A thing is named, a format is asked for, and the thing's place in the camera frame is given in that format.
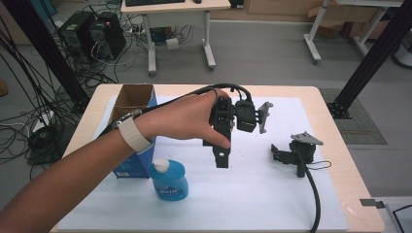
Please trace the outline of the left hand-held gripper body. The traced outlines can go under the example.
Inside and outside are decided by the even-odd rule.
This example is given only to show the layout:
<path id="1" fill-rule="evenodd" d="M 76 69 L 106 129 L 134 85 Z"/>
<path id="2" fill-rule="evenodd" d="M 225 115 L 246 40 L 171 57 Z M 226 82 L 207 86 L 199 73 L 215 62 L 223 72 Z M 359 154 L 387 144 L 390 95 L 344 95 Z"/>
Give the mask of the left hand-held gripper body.
<path id="1" fill-rule="evenodd" d="M 258 109 L 251 101 L 238 100 L 235 104 L 229 97 L 219 97 L 213 106 L 209 122 L 212 127 L 228 140 L 234 126 L 238 130 L 252 133 L 259 125 L 259 133 L 266 132 L 265 124 L 270 116 L 269 109 L 273 107 L 270 102 L 264 102 Z"/>

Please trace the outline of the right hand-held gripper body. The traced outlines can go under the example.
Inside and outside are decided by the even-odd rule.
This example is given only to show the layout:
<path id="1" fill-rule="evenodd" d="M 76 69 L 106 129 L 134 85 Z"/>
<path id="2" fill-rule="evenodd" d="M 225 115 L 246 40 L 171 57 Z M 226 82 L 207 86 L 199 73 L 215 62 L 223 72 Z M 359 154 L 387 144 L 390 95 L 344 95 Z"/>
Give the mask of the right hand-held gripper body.
<path id="1" fill-rule="evenodd" d="M 290 149 L 292 151 L 293 164 L 297 167 L 297 176 L 305 177 L 305 165 L 314 161 L 316 146 L 322 146 L 323 141 L 318 140 L 307 131 L 291 135 Z"/>

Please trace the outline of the person's left hand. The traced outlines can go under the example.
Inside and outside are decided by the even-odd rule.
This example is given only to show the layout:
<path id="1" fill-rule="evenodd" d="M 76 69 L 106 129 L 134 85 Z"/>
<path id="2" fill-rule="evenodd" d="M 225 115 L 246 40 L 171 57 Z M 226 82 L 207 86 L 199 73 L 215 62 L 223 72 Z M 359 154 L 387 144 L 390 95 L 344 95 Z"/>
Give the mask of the person's left hand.
<path id="1" fill-rule="evenodd" d="M 143 136 L 164 136 L 178 140 L 202 139 L 229 149 L 229 140 L 209 124 L 211 110 L 220 97 L 228 94 L 213 89 L 205 94 L 184 96 L 170 104 L 138 116 L 134 122 Z"/>

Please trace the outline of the white table mat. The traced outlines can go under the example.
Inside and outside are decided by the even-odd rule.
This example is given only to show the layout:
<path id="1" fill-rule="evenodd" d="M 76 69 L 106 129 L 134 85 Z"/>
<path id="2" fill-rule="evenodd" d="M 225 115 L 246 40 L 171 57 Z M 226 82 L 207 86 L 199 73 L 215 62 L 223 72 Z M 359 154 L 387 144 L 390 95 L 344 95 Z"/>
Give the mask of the white table mat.
<path id="1" fill-rule="evenodd" d="M 325 160 L 316 152 L 311 178 L 273 160 L 271 145 L 287 150 L 291 135 L 312 130 L 301 101 L 271 97 L 266 132 L 233 130 L 227 168 L 199 140 L 157 138 L 154 156 L 181 162 L 189 195 L 163 201 L 149 179 L 108 175 L 58 225 L 62 232 L 321 232 L 349 225 Z"/>

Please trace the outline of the blue bottle with white cap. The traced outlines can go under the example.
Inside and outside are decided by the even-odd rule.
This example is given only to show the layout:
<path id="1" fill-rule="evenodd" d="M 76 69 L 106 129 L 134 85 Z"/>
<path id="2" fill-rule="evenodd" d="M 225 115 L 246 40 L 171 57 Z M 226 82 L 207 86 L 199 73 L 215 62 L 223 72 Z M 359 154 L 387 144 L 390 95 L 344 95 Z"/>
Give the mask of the blue bottle with white cap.
<path id="1" fill-rule="evenodd" d="M 172 159 L 157 158 L 151 164 L 149 172 L 159 199 L 178 201 L 188 196 L 189 184 L 182 163 Z"/>

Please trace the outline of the grey floor mat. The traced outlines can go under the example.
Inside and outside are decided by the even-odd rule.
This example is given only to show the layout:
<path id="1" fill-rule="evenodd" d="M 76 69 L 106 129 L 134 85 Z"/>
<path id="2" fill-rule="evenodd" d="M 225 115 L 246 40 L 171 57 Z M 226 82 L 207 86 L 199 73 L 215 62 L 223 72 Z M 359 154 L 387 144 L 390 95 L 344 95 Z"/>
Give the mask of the grey floor mat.
<path id="1" fill-rule="evenodd" d="M 346 115 L 333 120 L 346 145 L 387 144 L 359 99 L 352 103 Z"/>

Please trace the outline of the wristwatch with white band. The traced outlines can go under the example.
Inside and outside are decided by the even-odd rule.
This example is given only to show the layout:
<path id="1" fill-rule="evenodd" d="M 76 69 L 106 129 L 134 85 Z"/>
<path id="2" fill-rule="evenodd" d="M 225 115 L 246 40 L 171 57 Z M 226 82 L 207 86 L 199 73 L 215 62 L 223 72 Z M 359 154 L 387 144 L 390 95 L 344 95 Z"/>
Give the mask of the wristwatch with white band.
<path id="1" fill-rule="evenodd" d="M 136 109 L 113 122 L 113 126 L 120 131 L 125 142 L 137 153 L 142 153 L 153 145 L 152 141 L 141 134 L 134 122 L 142 113 L 140 109 Z"/>

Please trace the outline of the blue cardboard box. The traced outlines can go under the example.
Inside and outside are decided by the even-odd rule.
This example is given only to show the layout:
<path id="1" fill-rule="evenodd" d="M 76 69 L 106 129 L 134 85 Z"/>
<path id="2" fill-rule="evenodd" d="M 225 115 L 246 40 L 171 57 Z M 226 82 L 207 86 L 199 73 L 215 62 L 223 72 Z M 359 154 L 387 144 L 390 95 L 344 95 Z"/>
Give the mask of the blue cardboard box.
<path id="1" fill-rule="evenodd" d="M 124 84 L 114 103 L 110 122 L 123 117 L 134 109 L 145 109 L 157 104 L 152 84 Z M 148 178 L 155 150 L 152 144 L 140 153 L 133 153 L 113 173 L 117 178 Z"/>

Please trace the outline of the black aluminium stand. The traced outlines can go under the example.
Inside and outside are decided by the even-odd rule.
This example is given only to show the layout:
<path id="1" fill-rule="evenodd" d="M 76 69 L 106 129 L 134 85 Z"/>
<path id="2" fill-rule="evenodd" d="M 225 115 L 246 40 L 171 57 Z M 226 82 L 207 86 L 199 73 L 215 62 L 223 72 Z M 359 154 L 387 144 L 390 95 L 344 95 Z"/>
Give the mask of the black aluminium stand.
<path id="1" fill-rule="evenodd" d="M 345 84 L 337 97 L 327 103 L 333 118 L 347 118 L 355 99 L 366 87 L 387 58 L 395 53 L 407 32 L 412 28 L 412 0 L 404 0 L 398 12 Z"/>
<path id="2" fill-rule="evenodd" d="M 9 14 L 16 21 L 32 46 L 42 56 L 54 76 L 66 90 L 75 109 L 83 113 L 90 98 L 77 81 L 73 70 L 69 67 L 59 51 L 47 26 L 37 14 L 30 0 L 0 0 Z"/>

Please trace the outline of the wooden desk with white legs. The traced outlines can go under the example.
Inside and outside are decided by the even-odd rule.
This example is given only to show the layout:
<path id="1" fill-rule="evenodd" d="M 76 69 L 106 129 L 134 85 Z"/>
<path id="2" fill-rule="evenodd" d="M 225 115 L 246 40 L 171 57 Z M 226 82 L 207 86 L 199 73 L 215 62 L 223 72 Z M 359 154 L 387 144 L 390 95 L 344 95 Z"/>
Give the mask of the wooden desk with white legs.
<path id="1" fill-rule="evenodd" d="M 216 61 L 210 46 L 210 14 L 212 11 L 227 10 L 230 8 L 228 0 L 185 0 L 180 3 L 127 6 L 121 3 L 120 11 L 126 15 L 141 15 L 148 42 L 148 73 L 153 77 L 156 73 L 155 43 L 152 41 L 150 30 L 152 28 L 204 25 L 204 38 L 202 48 L 206 56 L 207 67 L 213 70 Z"/>

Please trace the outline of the white round base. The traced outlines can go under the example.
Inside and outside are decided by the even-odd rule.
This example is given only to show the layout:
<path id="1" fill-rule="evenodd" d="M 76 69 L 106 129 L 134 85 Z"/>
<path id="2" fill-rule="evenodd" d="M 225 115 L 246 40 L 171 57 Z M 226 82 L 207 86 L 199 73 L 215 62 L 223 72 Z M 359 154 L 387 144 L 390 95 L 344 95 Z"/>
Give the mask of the white round base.
<path id="1" fill-rule="evenodd" d="M 412 70 L 412 29 L 402 39 L 392 59 L 396 65 Z"/>

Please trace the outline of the brown cardboard boxes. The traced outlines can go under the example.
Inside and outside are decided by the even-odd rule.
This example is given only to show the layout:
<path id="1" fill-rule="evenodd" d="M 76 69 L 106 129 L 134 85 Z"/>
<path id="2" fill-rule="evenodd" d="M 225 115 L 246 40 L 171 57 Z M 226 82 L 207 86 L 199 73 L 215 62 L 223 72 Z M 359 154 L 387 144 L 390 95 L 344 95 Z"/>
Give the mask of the brown cardboard boxes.
<path id="1" fill-rule="evenodd" d="M 372 21 L 385 12 L 382 7 L 323 4 L 311 9 L 309 17 L 314 18 L 312 28 L 307 34 L 310 40 L 316 36 L 336 38 L 345 31 L 346 24 L 371 25 Z"/>

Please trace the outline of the black keyboard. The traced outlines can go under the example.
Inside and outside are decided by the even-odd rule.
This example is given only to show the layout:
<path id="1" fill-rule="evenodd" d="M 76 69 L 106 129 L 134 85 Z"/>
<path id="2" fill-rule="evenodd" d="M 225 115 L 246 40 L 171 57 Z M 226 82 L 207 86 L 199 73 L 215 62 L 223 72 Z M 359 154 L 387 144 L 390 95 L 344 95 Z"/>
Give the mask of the black keyboard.
<path id="1" fill-rule="evenodd" d="M 126 7 L 185 3 L 186 0 L 124 0 Z"/>

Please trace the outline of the black computer tower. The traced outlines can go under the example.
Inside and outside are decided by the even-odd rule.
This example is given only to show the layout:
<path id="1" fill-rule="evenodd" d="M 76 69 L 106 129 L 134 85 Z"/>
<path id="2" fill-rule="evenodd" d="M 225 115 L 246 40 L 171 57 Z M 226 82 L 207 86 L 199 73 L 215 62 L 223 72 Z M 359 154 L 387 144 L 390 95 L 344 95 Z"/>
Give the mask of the black computer tower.
<path id="1" fill-rule="evenodd" d="M 91 61 L 93 40 L 89 28 L 94 22 L 95 17 L 92 12 L 78 11 L 59 28 L 63 41 L 69 46 L 69 52 L 80 63 Z"/>
<path id="2" fill-rule="evenodd" d="M 97 55 L 116 60 L 126 44 L 118 16 L 111 12 L 99 14 L 89 31 L 97 45 Z"/>

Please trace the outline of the white power strip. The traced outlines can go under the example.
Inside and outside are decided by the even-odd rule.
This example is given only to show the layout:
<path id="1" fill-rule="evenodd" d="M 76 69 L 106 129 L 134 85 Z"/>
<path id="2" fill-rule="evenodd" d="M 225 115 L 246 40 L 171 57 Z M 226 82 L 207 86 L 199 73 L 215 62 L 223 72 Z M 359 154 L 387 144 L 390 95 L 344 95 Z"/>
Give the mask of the white power strip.
<path id="1" fill-rule="evenodd" d="M 48 110 L 43 113 L 38 117 L 37 121 L 35 122 L 32 132 L 36 132 L 37 130 L 49 126 L 50 123 L 52 122 L 52 118 L 54 116 L 54 111 Z"/>

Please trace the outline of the grey metal bracket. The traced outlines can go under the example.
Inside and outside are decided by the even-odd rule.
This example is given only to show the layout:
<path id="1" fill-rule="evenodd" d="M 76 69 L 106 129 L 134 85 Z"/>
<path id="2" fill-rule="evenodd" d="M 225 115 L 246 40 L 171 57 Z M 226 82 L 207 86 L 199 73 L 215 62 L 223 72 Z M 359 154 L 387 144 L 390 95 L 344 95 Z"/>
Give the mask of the grey metal bracket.
<path id="1" fill-rule="evenodd" d="M 376 209 L 384 209 L 385 208 L 385 204 L 383 201 L 376 201 L 373 198 L 369 198 L 369 199 L 361 199 L 360 203 L 364 206 L 364 207 L 375 207 Z"/>

